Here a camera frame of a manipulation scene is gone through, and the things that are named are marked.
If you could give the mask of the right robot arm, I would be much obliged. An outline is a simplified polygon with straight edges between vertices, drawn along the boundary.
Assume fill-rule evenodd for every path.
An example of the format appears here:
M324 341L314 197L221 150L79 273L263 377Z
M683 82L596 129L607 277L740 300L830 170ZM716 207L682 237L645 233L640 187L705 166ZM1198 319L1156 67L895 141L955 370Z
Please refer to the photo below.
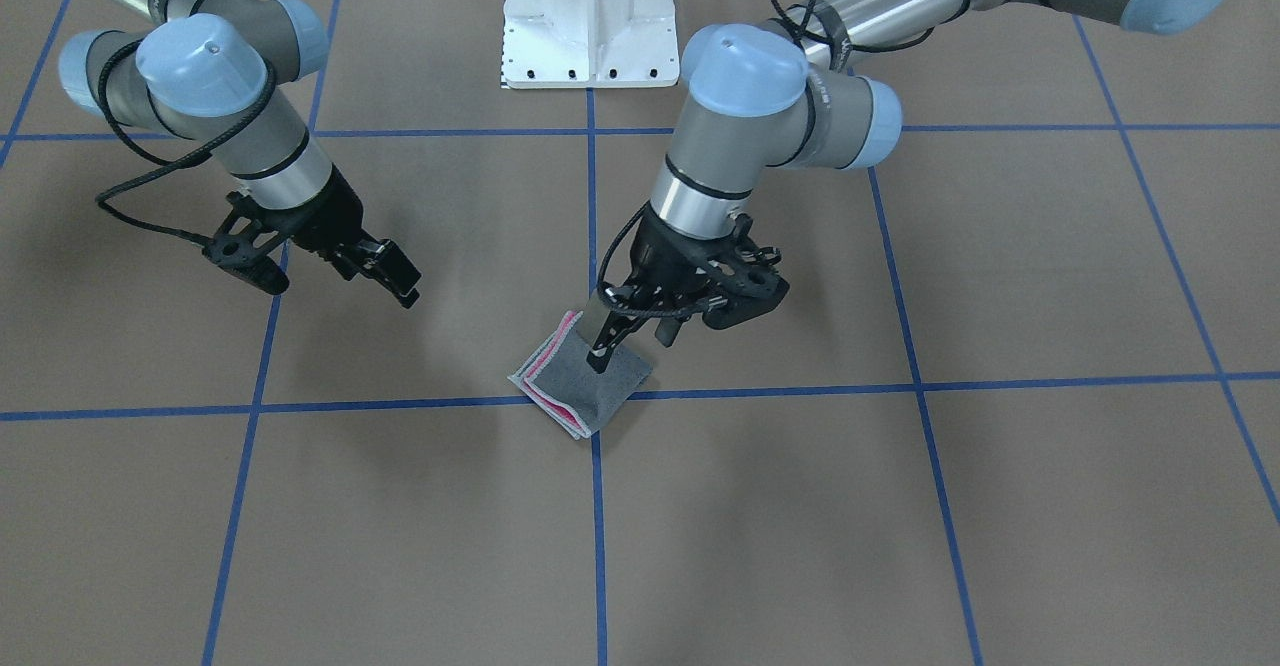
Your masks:
M91 31L63 47L68 97L101 117L136 154L129 129L168 133L195 150L97 195L113 200L161 177L218 161L236 181L229 215L210 236L133 216L125 223L195 245L212 265L268 295L289 280L273 254L285 242L316 254L342 278L365 277L408 309L419 269L392 240L362 227L364 206L303 118L279 91L320 72L326 27L300 0L115 0L147 15L148 33Z

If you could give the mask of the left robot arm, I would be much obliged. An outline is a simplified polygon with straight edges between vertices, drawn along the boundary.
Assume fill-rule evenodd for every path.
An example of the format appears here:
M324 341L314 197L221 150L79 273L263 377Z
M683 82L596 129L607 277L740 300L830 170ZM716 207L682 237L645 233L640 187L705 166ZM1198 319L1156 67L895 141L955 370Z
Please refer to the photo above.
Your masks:
M788 292L780 252L749 236L748 201L768 168L865 169L899 142L888 86L849 68L923 44L934 28L1007 3L1148 35L1176 35L1224 0L806 0L758 24L700 29L685 47L687 101L652 196L626 225L631 270L603 280L576 328L604 373L626 336L655 321L662 345L700 316L722 330L776 309Z

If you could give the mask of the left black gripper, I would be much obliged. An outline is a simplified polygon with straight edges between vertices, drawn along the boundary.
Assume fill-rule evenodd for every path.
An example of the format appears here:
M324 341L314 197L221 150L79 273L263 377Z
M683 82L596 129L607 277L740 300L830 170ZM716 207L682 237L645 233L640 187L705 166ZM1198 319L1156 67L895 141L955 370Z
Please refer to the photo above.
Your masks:
M692 263L692 243L705 240L673 231L648 204L628 227L637 228L628 277L616 287L600 279L603 309L585 309L586 364L595 374L605 373L623 339L646 320L660 320L657 337L669 346L680 324L710 305L704 297L709 282Z

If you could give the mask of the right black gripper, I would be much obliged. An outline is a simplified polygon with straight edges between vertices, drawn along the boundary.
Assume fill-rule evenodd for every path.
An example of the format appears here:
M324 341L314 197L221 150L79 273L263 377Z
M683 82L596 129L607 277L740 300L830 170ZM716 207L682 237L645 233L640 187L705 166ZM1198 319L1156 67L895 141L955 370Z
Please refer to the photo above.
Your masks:
M292 220L291 240L344 279L372 279L403 309L419 301L421 272L393 240L376 240L364 229L364 205L338 168L317 195L285 214Z

